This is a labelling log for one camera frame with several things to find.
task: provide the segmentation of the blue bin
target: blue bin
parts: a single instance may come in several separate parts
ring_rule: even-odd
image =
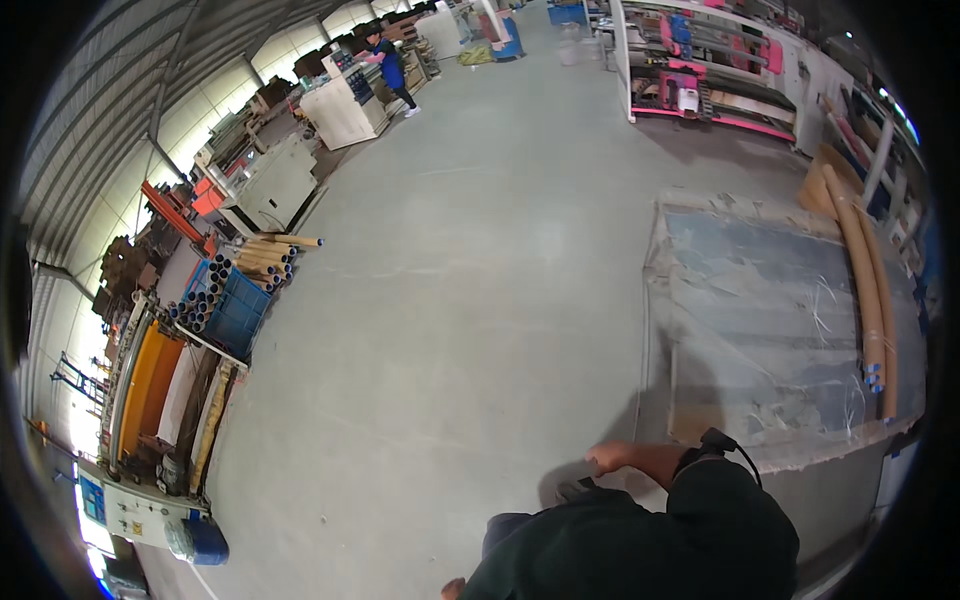
[[[230,556],[224,534],[213,523],[185,518],[183,526],[193,540],[193,564],[223,564]]]
[[[580,23],[587,25],[587,13],[584,12],[583,4],[566,4],[561,6],[550,6],[546,10],[550,17],[551,25],[560,25],[562,23]]]
[[[182,301],[186,302],[190,292],[206,291],[209,264],[208,258],[200,261],[183,291]],[[227,281],[221,283],[224,291],[206,322],[204,335],[233,356],[244,359],[250,356],[253,336],[263,322],[271,296],[235,268],[230,270]]]

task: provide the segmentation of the control panel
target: control panel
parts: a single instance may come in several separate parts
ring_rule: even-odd
[[[363,74],[363,68],[358,66],[349,70],[344,73],[344,79],[347,80],[347,85],[353,91],[353,98],[360,103],[361,107],[373,97],[373,89]]]
[[[323,57],[321,62],[326,67],[330,79],[346,75],[346,72],[354,65],[353,55],[343,50],[331,52],[329,56]]]

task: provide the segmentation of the person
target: person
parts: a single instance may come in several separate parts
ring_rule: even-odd
[[[400,60],[400,54],[396,52],[394,43],[383,36],[379,27],[371,27],[367,30],[367,43],[370,44],[371,55],[366,57],[366,62],[379,62],[380,73],[383,74],[383,81],[386,82],[397,98],[407,103],[407,112],[404,116],[410,118],[420,112],[420,107],[414,102],[413,96],[407,91],[406,82],[403,81],[403,62]]]
[[[666,513],[590,478],[561,484],[557,507],[492,518],[480,565],[444,586],[443,600],[777,600],[795,591],[793,524],[722,452],[607,442],[587,459],[597,476],[623,467],[649,475],[669,494]]]

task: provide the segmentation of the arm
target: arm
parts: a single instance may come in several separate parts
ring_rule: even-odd
[[[621,467],[641,470],[662,488],[670,491],[673,473],[681,457],[689,450],[685,445],[631,444],[629,442],[604,442],[587,452],[587,460],[596,463],[596,476],[612,473]]]
[[[450,581],[440,590],[441,600],[457,600],[460,597],[460,594],[464,591],[464,588],[467,586],[467,580],[463,577],[458,577]]]

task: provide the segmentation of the gray concrete floor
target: gray concrete floor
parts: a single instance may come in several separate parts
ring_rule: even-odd
[[[631,127],[616,74],[561,66],[542,0],[516,21],[527,57],[442,62],[423,112],[329,179],[301,230],[327,243],[279,295],[217,441],[229,562],[200,582],[145,548],[157,597],[436,597],[476,567],[490,516],[539,510],[550,473],[632,418],[656,192],[792,202],[805,166],[783,144]],[[877,456],[835,471],[768,484],[808,553],[873,504]]]

